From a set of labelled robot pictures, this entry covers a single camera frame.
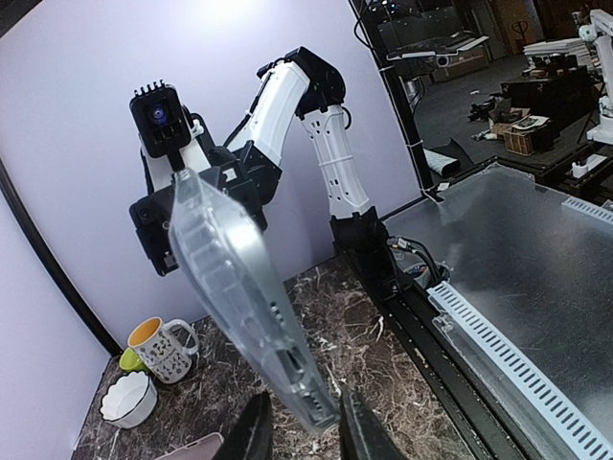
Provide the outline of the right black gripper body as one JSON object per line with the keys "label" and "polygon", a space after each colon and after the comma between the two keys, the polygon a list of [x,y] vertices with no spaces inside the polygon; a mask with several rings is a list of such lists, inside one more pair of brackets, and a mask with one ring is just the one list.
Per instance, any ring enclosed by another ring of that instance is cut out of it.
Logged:
{"label": "right black gripper body", "polygon": [[[200,172],[209,185],[241,204],[259,228],[266,229],[263,206],[266,204],[266,167],[247,169],[245,165],[222,165]],[[170,185],[145,196],[129,207],[136,235],[154,270],[166,276],[178,268],[169,241],[174,189]]]}

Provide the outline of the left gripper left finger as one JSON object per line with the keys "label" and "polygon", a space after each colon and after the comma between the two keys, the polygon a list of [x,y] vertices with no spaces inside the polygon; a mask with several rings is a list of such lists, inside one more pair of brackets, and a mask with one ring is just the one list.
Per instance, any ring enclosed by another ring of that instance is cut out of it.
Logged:
{"label": "left gripper left finger", "polygon": [[215,460],[272,458],[272,405],[267,392],[253,396],[215,454]]}

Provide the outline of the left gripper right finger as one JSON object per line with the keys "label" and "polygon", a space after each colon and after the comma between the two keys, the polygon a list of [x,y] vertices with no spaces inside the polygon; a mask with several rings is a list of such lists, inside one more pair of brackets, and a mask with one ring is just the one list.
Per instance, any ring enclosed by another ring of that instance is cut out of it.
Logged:
{"label": "left gripper right finger", "polygon": [[342,459],[403,460],[406,458],[362,395],[348,385],[341,386],[339,409]]}

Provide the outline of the pink phone case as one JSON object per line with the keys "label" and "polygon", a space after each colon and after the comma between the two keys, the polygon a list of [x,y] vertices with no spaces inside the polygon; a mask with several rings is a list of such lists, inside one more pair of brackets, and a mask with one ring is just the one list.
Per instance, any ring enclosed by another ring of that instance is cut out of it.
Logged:
{"label": "pink phone case", "polygon": [[111,447],[103,448],[92,459],[213,459],[222,447],[223,436],[212,432],[191,441],[170,443],[162,447],[147,444],[115,442]]}

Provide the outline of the clear magsafe phone case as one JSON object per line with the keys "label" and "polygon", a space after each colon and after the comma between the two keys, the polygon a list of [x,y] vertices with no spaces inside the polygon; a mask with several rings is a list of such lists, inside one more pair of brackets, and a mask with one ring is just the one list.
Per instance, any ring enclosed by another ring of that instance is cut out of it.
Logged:
{"label": "clear magsafe phone case", "polygon": [[209,315],[301,425],[323,432],[338,408],[244,207],[191,169],[173,176],[169,240]]}

